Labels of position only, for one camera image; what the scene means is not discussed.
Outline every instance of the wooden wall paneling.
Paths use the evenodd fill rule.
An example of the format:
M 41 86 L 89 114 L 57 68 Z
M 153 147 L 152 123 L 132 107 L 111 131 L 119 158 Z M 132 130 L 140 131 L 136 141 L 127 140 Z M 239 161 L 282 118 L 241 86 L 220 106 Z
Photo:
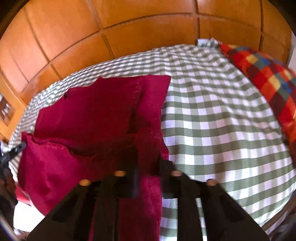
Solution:
M 22 114 L 26 108 L 25 103 L 20 99 L 19 96 L 15 95 L 13 90 L 6 83 L 5 78 L 0 74 L 0 92 L 8 103 L 15 109 L 15 112 L 7 126 L 4 122 L 0 121 L 0 132 L 1 135 L 9 140 L 15 127 L 17 126 Z
M 11 23 L 17 12 L 23 8 L 23 6 L 28 2 L 28 0 L 18 0 L 18 1 L 10 1 L 13 3 L 8 13 L 1 19 L 0 22 L 0 38 L 2 38 L 6 28 Z
M 0 140 L 6 144 L 9 142 L 9 140 L 7 138 L 5 138 L 1 133 L 0 133 Z
M 200 16 L 200 37 L 215 38 L 226 44 L 235 44 L 259 49 L 260 29 L 238 22 L 215 17 Z
M 289 48 L 283 46 L 280 42 L 269 36 L 263 36 L 262 52 L 286 63 L 289 55 Z
M 200 39 L 200 22 L 197 16 L 194 16 L 194 30 L 195 30 L 195 40 Z
M 21 93 L 21 98 L 29 104 L 35 95 L 59 80 L 57 74 L 48 64 L 27 84 Z
M 92 0 L 92 2 L 104 28 L 144 16 L 194 12 L 192 0 Z
M 111 59 L 113 58 L 105 45 L 102 34 L 98 32 L 58 55 L 53 59 L 52 65 L 65 78 L 78 70 Z
M 41 47 L 50 60 L 99 30 L 86 1 L 29 1 L 25 9 Z
M 194 19 L 190 15 L 140 18 L 105 30 L 115 58 L 162 46 L 195 44 Z
M 244 22 L 261 28 L 260 0 L 197 0 L 200 14 Z
M 13 60 L 4 37 L 0 39 L 0 69 L 16 92 L 20 93 L 28 84 Z
M 290 47 L 291 29 L 284 17 L 268 0 L 262 0 L 263 32 Z
M 28 80 L 48 63 L 33 36 L 24 9 L 12 20 L 4 37 L 14 60 Z

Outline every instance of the multicolored plaid cushion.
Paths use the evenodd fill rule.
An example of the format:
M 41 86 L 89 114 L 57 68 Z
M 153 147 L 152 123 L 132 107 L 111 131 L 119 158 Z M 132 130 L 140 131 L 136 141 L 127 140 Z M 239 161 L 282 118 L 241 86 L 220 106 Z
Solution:
M 296 165 L 296 75 L 271 56 L 248 47 L 220 44 L 222 53 L 258 88 L 287 136 Z

